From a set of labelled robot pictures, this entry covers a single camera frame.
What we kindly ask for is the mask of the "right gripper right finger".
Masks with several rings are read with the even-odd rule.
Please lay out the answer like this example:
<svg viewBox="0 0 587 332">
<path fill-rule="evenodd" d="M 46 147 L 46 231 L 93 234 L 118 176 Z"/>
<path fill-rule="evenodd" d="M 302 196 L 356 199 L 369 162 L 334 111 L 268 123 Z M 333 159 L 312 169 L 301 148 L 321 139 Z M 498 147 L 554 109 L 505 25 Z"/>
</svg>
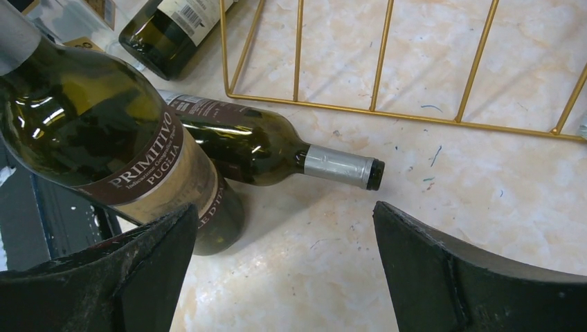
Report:
<svg viewBox="0 0 587 332">
<path fill-rule="evenodd" d="M 379 201 L 374 230 L 400 331 L 585 331 L 586 278 L 483 250 Z"/>
</svg>

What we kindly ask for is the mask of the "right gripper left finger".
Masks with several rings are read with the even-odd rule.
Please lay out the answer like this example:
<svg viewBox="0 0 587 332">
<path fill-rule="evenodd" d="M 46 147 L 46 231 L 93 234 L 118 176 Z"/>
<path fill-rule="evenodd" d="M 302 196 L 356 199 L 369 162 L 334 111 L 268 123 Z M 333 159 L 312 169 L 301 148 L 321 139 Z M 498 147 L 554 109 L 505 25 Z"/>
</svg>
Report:
<svg viewBox="0 0 587 332">
<path fill-rule="evenodd" d="M 184 205 L 25 271 L 1 274 L 2 331 L 168 331 L 197 236 Z"/>
</svg>

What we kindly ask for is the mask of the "brown wine bottle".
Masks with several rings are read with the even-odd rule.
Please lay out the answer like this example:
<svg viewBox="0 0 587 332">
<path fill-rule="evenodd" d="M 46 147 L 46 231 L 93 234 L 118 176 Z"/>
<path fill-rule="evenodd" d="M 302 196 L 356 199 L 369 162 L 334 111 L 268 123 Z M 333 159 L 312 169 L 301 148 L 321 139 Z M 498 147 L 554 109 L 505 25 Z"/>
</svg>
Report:
<svg viewBox="0 0 587 332">
<path fill-rule="evenodd" d="M 222 252 L 244 231 L 240 198 L 143 74 L 54 43 L 7 1 L 1 135 L 30 171 L 138 225 L 194 204 L 195 255 Z"/>
</svg>

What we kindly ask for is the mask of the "clear liquor bottle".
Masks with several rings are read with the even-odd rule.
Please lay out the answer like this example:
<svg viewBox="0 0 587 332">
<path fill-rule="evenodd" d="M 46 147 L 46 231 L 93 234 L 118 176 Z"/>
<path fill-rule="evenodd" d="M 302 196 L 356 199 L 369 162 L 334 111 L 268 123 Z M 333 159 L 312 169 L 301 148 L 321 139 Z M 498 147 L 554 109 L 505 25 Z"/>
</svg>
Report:
<svg viewBox="0 0 587 332">
<path fill-rule="evenodd" d="M 118 1 L 11 1 L 49 39 L 63 46 L 113 55 L 138 71 L 145 66 L 132 57 L 118 37 L 129 22 Z"/>
</svg>

